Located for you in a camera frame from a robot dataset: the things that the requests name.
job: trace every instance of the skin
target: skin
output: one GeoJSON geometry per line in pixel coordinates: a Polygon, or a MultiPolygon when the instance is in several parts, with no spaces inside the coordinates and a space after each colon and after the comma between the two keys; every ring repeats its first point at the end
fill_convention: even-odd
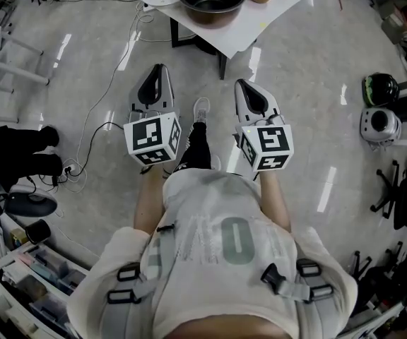
{"type": "MultiPolygon", "coordinates": [[[[278,226],[291,232],[290,218],[278,178],[274,172],[260,173],[261,211],[278,226]]],[[[155,165],[142,178],[134,215],[134,228],[153,234],[163,216],[163,168],[155,165]]],[[[178,326],[166,338],[265,338],[288,339],[290,336],[266,319],[250,315],[208,316],[178,326]]]]}

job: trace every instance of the power plug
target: power plug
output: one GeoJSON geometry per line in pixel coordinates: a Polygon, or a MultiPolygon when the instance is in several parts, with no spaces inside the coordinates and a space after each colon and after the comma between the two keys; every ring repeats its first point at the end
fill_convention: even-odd
{"type": "Polygon", "coordinates": [[[67,175],[68,173],[72,173],[76,169],[75,165],[68,165],[62,169],[62,174],[67,175]]]}

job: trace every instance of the strap adjuster buckle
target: strap adjuster buckle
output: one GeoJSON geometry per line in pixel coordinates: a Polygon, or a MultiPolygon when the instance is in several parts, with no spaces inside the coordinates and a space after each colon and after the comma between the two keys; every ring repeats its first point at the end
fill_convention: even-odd
{"type": "Polygon", "coordinates": [[[166,225],[166,226],[162,226],[162,227],[157,227],[156,232],[169,231],[169,230],[173,230],[174,228],[175,228],[174,224],[166,225]]]}
{"type": "Polygon", "coordinates": [[[271,263],[263,274],[261,274],[260,280],[269,284],[275,295],[279,295],[281,284],[286,280],[286,277],[277,271],[277,266],[274,263],[271,263]]]}
{"type": "Polygon", "coordinates": [[[317,302],[318,300],[324,300],[332,296],[334,288],[330,284],[315,286],[310,288],[310,298],[305,303],[317,302]]]}
{"type": "Polygon", "coordinates": [[[131,281],[139,277],[141,273],[140,263],[128,263],[117,271],[117,281],[131,281]]]}
{"type": "Polygon", "coordinates": [[[137,299],[133,289],[111,290],[107,293],[108,304],[139,304],[141,299],[137,299]]]}
{"type": "Polygon", "coordinates": [[[322,274],[322,269],[319,265],[308,258],[300,258],[296,261],[296,268],[302,278],[311,278],[312,276],[320,276],[322,274]]]}

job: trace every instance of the gray floor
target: gray floor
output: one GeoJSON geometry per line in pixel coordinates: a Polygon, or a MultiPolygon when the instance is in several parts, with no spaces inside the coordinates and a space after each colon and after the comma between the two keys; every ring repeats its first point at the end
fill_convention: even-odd
{"type": "MultiPolygon", "coordinates": [[[[116,72],[107,96],[90,114],[80,161],[101,123],[126,123],[128,93],[139,74],[164,63],[184,132],[191,124],[195,99],[210,99],[208,141],[224,169],[236,122],[233,84],[238,78],[251,78],[275,95],[293,127],[295,156],[278,173],[293,221],[314,226],[343,264],[356,249],[377,259],[399,239],[407,246],[406,229],[396,232],[392,220],[369,211],[382,189],[376,169],[391,174],[392,159],[404,163],[407,149],[372,152],[358,133],[361,79],[376,71],[398,81],[407,77],[368,1],[341,1],[342,11],[338,0],[301,1],[229,62],[224,81],[218,79],[216,58],[195,47],[172,49],[169,42],[132,41],[126,68],[116,72]]],[[[126,48],[135,5],[83,1],[37,6],[20,0],[12,18],[13,36],[46,54],[40,58],[14,47],[11,60],[52,79],[47,87],[11,79],[16,91],[12,96],[0,93],[0,115],[18,116],[19,128],[54,125],[61,134],[57,152],[64,160],[75,158],[86,114],[106,90],[126,48]],[[63,54],[55,66],[51,57],[59,51],[63,54]]],[[[153,15],[153,23],[139,24],[141,37],[169,39],[169,20],[158,12],[153,15]]],[[[55,196],[64,216],[51,215],[49,221],[99,254],[117,228],[132,222],[139,168],[126,155],[119,129],[98,133],[84,190],[74,194],[61,187],[55,196]]],[[[66,187],[78,190],[82,183],[83,178],[66,187]]]]}

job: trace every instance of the black cup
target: black cup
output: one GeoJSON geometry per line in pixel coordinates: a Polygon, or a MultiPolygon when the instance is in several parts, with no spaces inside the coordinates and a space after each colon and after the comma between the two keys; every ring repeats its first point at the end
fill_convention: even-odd
{"type": "Polygon", "coordinates": [[[51,230],[49,229],[48,224],[42,219],[26,226],[25,232],[26,237],[34,245],[39,244],[51,236],[51,230]]]}

